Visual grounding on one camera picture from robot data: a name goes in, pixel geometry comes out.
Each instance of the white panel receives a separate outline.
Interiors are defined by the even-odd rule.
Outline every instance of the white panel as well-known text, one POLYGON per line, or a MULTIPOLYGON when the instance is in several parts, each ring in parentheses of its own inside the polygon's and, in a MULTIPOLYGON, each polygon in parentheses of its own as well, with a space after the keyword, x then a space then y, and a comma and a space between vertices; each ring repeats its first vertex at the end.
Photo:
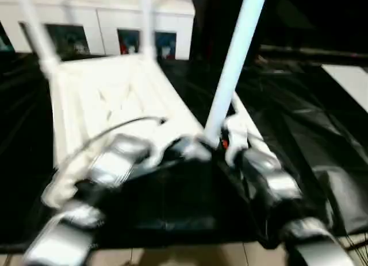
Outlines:
MULTIPOLYGON (((139 11, 106 9, 98 9, 97 12, 106 54, 119 55, 120 48, 117 29, 140 30, 141 13, 139 11)), ((189 58, 193 16, 155 14, 154 30, 157 32, 176 33, 175 58, 189 58)))
MULTIPOLYGON (((44 24, 80 25, 85 31, 91 54, 105 54, 95 9, 77 9, 67 6, 36 6, 40 22, 44 24)), ((0 4, 0 22, 17 52, 30 52, 31 48, 19 26, 25 18, 18 5, 0 4)))
POLYGON ((360 67, 323 65, 322 68, 368 111, 368 74, 360 67))

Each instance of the red component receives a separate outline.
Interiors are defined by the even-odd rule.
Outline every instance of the red component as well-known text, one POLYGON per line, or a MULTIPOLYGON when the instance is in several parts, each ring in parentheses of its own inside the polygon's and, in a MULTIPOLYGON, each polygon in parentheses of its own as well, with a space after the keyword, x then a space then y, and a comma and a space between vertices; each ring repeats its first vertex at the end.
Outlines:
POLYGON ((229 147, 229 142, 228 142, 227 140, 221 140, 221 142, 222 142, 222 144, 223 144, 223 147, 224 147, 225 149, 228 149, 228 147, 229 147))

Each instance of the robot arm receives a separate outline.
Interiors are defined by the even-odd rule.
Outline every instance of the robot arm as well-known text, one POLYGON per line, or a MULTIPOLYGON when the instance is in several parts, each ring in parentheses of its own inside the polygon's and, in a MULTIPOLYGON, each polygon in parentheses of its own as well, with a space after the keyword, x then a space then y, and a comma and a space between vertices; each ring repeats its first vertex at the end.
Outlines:
MULTIPOLYGON (((296 181, 279 161, 255 148, 240 144, 236 151, 231 142, 226 161, 232 160, 248 187, 251 215, 258 227, 257 240, 265 248, 285 244, 289 265, 352 266, 353 263, 318 219, 296 181)), ((105 223, 104 204, 112 202, 124 182, 136 176, 150 157, 151 143, 136 137, 116 135, 112 143, 94 160, 77 193, 55 214, 24 256, 25 265, 84 265, 98 229, 105 223)), ((209 161, 212 150, 203 142, 182 137, 171 143, 164 157, 209 161)))
POLYGON ((284 243, 289 265, 354 265, 280 162, 255 148, 240 148, 247 146, 246 135, 242 138, 231 130, 228 135, 236 143, 233 147, 230 141, 225 157, 240 170, 243 185, 248 187, 262 246, 273 249, 284 243))

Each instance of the black cloth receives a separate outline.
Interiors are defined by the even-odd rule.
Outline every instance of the black cloth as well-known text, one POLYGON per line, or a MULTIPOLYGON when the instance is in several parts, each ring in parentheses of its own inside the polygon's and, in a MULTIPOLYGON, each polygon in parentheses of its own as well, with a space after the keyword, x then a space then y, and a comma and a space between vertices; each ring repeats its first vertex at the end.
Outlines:
MULTIPOLYGON (((50 214, 40 194, 53 174, 52 109, 34 56, 1 54, 0 61, 0 251, 22 252, 50 214)), ((204 125, 221 70, 160 65, 204 125)), ((366 112, 319 67, 255 65, 237 92, 331 230, 366 231, 366 112)), ((128 182, 111 211, 100 248, 254 240, 243 200, 217 164, 178 165, 128 182)))

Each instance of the white cabinet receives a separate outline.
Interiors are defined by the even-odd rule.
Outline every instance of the white cabinet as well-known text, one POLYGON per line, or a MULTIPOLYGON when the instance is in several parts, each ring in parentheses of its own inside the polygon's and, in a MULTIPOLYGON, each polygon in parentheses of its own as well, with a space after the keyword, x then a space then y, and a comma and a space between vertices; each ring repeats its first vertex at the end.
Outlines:
MULTIPOLYGON (((32 0, 56 47, 87 45, 91 54, 118 55, 139 48, 140 0, 32 0)), ((158 55, 188 59, 191 0, 152 0, 158 55)), ((17 0, 0 0, 0 22, 16 52, 31 52, 17 0)))
MULTIPOLYGON (((104 46, 102 44, 101 34, 99 31, 98 18, 96 10, 84 9, 68 6, 48 6, 37 5, 36 10, 40 21, 47 26, 49 32, 65 31, 65 35, 52 35, 54 44, 57 39, 64 39, 65 41, 80 41, 86 42, 90 53, 96 55, 105 54, 104 46)), ((31 52, 31 43, 28 41, 24 26, 25 18, 17 4, 0 4, 0 22, 10 39, 11 44, 16 52, 31 52)))
MULTIPOLYGON (((119 55, 126 49, 138 50, 140 12, 125 10, 97 11, 107 55, 119 55)), ((156 49, 163 57, 188 59, 193 17, 176 14, 154 15, 156 49)))

